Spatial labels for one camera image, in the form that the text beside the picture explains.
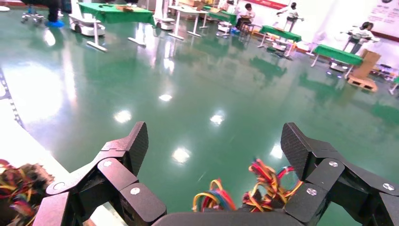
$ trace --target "epoxy floor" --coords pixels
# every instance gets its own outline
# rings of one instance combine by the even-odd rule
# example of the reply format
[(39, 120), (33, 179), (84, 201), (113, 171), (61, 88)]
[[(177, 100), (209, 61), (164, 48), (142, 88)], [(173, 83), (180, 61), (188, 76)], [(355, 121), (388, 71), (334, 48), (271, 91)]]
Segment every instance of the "epoxy floor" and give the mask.
[[(138, 177), (168, 212), (191, 211), (194, 195), (215, 178), (239, 205), (255, 184), (254, 157), (287, 165), (279, 141), (292, 121), (399, 183), (399, 102), (384, 85), (363, 92), (327, 75), (326, 64), (310, 68), (301, 54), (280, 59), (255, 39), (217, 38), (215, 26), (197, 38), (184, 22), (184, 41), (146, 26), (142, 48), (127, 40), (141, 37), (141, 25), (106, 24), (103, 53), (68, 27), (21, 24), (21, 13), (0, 14), (0, 64), (26, 129), (69, 171), (145, 121), (150, 148)], [(319, 225), (356, 222), (332, 204)]]

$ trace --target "poster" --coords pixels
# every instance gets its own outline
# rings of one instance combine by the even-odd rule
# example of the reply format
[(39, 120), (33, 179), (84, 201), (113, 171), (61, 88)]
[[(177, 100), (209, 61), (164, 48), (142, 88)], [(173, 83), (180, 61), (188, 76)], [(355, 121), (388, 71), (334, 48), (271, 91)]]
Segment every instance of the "poster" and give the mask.
[(269, 8), (281, 9), (289, 4), (289, 0), (245, 0)]
[(399, 37), (399, 0), (376, 0), (368, 16), (374, 32)]

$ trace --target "colorful wire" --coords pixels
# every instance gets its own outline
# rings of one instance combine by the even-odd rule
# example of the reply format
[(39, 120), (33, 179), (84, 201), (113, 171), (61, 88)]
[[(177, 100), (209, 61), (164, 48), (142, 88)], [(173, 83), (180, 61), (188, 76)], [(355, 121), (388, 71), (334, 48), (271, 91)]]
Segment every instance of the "colorful wire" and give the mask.
[[(276, 173), (262, 160), (255, 159), (248, 169), (256, 175), (257, 179), (254, 188), (246, 192), (242, 198), (242, 203), (251, 207), (250, 212), (272, 211), (275, 209), (273, 205), (276, 205), (276, 203), (281, 203), (284, 207), (302, 185), (300, 180), (297, 180), (290, 189), (285, 189), (281, 185), (282, 178), (295, 170), (292, 166), (283, 167)], [(260, 187), (264, 188), (265, 194), (259, 197)], [(199, 193), (194, 197), (192, 208), (194, 212), (203, 212), (206, 208), (236, 210), (231, 197), (223, 190), (220, 179), (211, 181), (208, 191)]]
[(20, 218), (28, 222), (25, 225), (31, 225), (37, 212), (37, 206), (29, 203), (32, 195), (36, 194), (33, 180), (22, 169), (14, 168), (5, 160), (0, 160), (0, 170), (0, 199), (7, 199)]

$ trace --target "cable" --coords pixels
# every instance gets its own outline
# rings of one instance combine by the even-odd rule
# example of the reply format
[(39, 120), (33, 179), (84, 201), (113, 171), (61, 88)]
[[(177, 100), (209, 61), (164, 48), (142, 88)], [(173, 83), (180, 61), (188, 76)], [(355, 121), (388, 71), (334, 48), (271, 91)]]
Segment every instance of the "cable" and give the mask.
[(236, 210), (230, 195), (227, 191), (223, 190), (220, 179), (212, 180), (209, 185), (209, 190), (199, 193), (192, 201), (192, 210), (194, 212), (203, 212), (207, 208), (216, 210)]
[[(273, 168), (265, 165), (262, 160), (254, 159), (248, 170), (253, 172), (257, 179), (254, 188), (246, 192), (242, 198), (243, 208), (249, 207), (250, 212), (265, 212), (284, 208), (303, 183), (297, 180), (288, 190), (281, 185), (282, 178), (295, 171), (292, 166), (285, 166), (276, 173)], [(265, 194), (261, 194), (260, 187), (264, 188)], [(208, 191), (196, 195), (192, 206), (194, 212), (203, 212), (206, 208), (236, 210), (231, 197), (223, 190), (220, 179), (212, 180)]]
[(30, 226), (45, 194), (45, 181), (38, 178), (33, 166), (15, 168), (0, 159), (0, 170), (0, 199), (7, 199), (10, 208), (18, 213), (14, 219), (17, 225)]

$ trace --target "screw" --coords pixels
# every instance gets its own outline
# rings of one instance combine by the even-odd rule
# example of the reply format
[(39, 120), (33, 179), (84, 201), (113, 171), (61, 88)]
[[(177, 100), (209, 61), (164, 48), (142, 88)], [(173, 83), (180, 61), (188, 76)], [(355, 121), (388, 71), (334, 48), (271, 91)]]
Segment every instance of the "screw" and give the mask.
[(106, 161), (106, 162), (104, 162), (104, 166), (105, 167), (108, 167), (108, 166), (111, 166), (111, 164), (112, 164), (112, 162), (111, 161)]
[(333, 166), (333, 167), (338, 166), (338, 163), (336, 163), (335, 161), (331, 161), (331, 162), (329, 162), (329, 164), (330, 164), (330, 166)]
[(65, 186), (65, 183), (60, 182), (60, 183), (54, 185), (54, 190), (59, 190), (59, 189), (63, 188), (64, 186)]
[(393, 191), (393, 190), (395, 190), (395, 188), (394, 188), (392, 185), (390, 185), (390, 184), (387, 184), (387, 183), (383, 184), (383, 187), (384, 187), (385, 189), (388, 189), (388, 190), (390, 190), (390, 191)]
[(306, 192), (307, 192), (308, 194), (310, 194), (310, 195), (313, 195), (313, 196), (317, 195), (317, 191), (314, 190), (313, 188), (308, 188), (308, 189), (306, 190)]
[(138, 194), (140, 193), (140, 189), (138, 187), (132, 188), (132, 190), (130, 190), (131, 194)]

